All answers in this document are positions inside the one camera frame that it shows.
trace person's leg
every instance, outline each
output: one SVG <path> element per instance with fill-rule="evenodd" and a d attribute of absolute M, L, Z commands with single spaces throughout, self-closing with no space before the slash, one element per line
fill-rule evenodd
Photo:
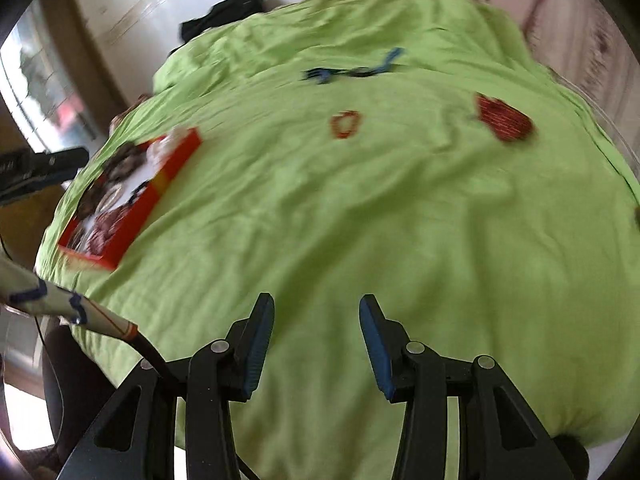
<path fill-rule="evenodd" d="M 49 423 L 65 463 L 115 387 L 82 352 L 68 326 L 52 330 L 45 344 L 42 376 Z"/>

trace blue gripper pad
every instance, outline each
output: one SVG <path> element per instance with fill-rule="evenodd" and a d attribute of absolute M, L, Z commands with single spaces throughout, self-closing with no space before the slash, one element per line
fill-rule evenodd
<path fill-rule="evenodd" d="M 262 367 L 264 366 L 264 360 L 267 357 L 267 348 L 269 347 L 271 331 L 273 330 L 274 316 L 275 307 L 273 304 L 273 298 L 269 296 L 269 299 L 264 306 L 258 330 L 255 332 L 254 340 L 252 341 L 251 348 L 247 354 L 246 373 L 244 375 L 244 384 L 242 385 L 242 392 L 247 398 L 250 398 L 251 394 L 258 387 L 258 382 L 262 375 Z"/>
<path fill-rule="evenodd" d="M 376 383 L 380 391 L 385 394 L 386 400 L 391 400 L 396 392 L 396 387 L 391 380 L 391 359 L 386 353 L 382 337 L 378 332 L 378 327 L 373 320 L 365 298 L 360 300 L 359 315 L 360 329 L 362 330 L 364 343 L 367 345 L 369 361 L 371 361 Z"/>

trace green cloth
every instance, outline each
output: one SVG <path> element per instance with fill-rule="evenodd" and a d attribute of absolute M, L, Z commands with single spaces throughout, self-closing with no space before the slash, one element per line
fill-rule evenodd
<path fill-rule="evenodd" d="M 375 66 L 395 46 L 389 73 L 302 80 Z M 260 386 L 232 407 L 238 453 L 262 478 L 390 478 L 404 405 L 376 388 L 365 293 L 443 356 L 494 356 L 551 434 L 591 445 L 631 427 L 640 186 L 505 13 L 475 0 L 306 0 L 206 32 L 154 84 L 66 192 L 38 268 L 138 323 L 168 360 L 224 337 L 270 292 Z M 476 92 L 527 114 L 535 133 L 500 142 Z M 330 120 L 345 110 L 362 123 L 338 140 Z M 101 162 L 176 124 L 204 142 L 118 269 L 57 251 Z M 139 360 L 74 334 L 115 383 Z M 178 422 L 181 442 L 184 412 Z"/>

